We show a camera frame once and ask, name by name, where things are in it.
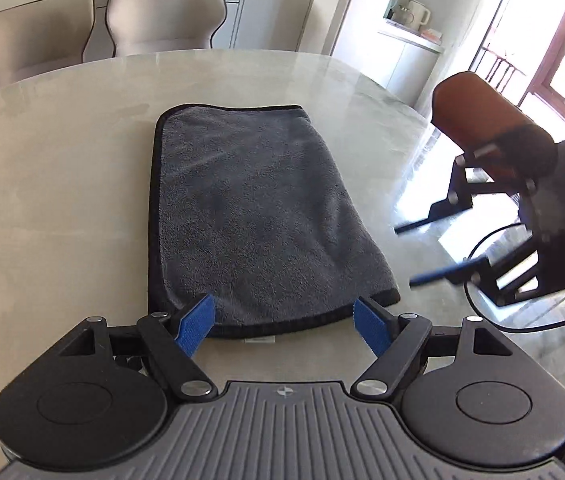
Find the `blue and grey microfibre towel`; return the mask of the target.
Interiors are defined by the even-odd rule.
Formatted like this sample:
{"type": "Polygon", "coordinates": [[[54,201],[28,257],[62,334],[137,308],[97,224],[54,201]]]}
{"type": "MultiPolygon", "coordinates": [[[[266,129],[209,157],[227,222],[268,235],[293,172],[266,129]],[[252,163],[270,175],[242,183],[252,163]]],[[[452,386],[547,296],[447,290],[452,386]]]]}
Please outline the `blue and grey microfibre towel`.
{"type": "Polygon", "coordinates": [[[185,104],[154,129],[148,307],[209,295],[217,338],[311,330],[400,293],[333,156],[298,105],[185,104]]]}

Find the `brown leather chair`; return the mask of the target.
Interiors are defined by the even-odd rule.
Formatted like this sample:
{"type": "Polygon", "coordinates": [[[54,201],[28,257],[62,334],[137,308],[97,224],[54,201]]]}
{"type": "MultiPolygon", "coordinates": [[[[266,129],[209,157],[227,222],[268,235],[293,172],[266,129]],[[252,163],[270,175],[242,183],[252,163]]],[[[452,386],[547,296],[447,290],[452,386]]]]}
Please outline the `brown leather chair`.
{"type": "Polygon", "coordinates": [[[432,93],[431,122],[465,153],[504,136],[505,154],[491,152],[484,170],[495,182],[511,180],[514,168],[497,162],[509,155],[535,153],[545,133],[477,74],[458,73],[441,81],[432,93]]]}

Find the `white side counter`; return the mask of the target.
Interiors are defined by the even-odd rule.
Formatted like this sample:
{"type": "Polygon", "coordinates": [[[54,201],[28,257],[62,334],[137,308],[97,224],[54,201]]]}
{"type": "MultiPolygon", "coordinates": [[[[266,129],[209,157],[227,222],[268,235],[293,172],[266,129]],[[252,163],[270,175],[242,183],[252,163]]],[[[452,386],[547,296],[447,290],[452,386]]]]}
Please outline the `white side counter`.
{"type": "Polygon", "coordinates": [[[415,107],[444,49],[389,20],[342,32],[333,56],[415,107]]]}

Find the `white electric kettle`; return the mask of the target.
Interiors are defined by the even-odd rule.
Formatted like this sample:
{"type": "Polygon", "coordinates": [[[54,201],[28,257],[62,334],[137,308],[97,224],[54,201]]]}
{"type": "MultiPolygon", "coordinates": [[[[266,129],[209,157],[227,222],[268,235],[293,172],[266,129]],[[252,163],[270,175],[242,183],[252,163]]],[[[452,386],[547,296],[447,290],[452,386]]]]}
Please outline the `white electric kettle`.
{"type": "Polygon", "coordinates": [[[431,18],[431,11],[416,0],[409,0],[406,4],[397,3],[393,8],[393,21],[400,25],[419,32],[426,26],[431,18]]]}

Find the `right grey dining chair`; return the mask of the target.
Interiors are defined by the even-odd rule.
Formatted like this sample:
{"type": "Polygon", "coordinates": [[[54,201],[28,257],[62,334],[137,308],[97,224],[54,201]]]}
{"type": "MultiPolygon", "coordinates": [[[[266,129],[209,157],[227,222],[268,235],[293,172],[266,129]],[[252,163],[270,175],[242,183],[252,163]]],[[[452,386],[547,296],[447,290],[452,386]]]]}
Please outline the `right grey dining chair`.
{"type": "Polygon", "coordinates": [[[123,58],[210,49],[226,18],[225,0],[108,0],[106,26],[123,58]]]}

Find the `grey dining chair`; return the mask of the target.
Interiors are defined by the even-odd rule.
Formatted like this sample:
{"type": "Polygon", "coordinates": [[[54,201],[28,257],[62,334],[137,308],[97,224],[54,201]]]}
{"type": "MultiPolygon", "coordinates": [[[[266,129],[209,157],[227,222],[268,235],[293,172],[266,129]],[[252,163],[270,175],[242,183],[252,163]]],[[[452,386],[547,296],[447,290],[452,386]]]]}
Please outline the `grey dining chair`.
{"type": "Polygon", "coordinates": [[[123,58],[210,49],[226,18],[225,0],[108,0],[106,26],[123,58]]]}
{"type": "Polygon", "coordinates": [[[84,62],[95,0],[37,0],[0,11],[0,88],[84,62]]]}

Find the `left grey dining chair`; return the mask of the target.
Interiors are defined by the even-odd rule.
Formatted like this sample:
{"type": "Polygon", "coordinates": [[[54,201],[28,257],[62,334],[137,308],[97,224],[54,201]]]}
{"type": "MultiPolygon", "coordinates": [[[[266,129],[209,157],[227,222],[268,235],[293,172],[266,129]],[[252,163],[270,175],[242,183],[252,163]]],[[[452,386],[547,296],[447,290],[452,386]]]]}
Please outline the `left grey dining chair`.
{"type": "Polygon", "coordinates": [[[84,62],[95,0],[37,0],[0,11],[0,88],[84,62]]]}

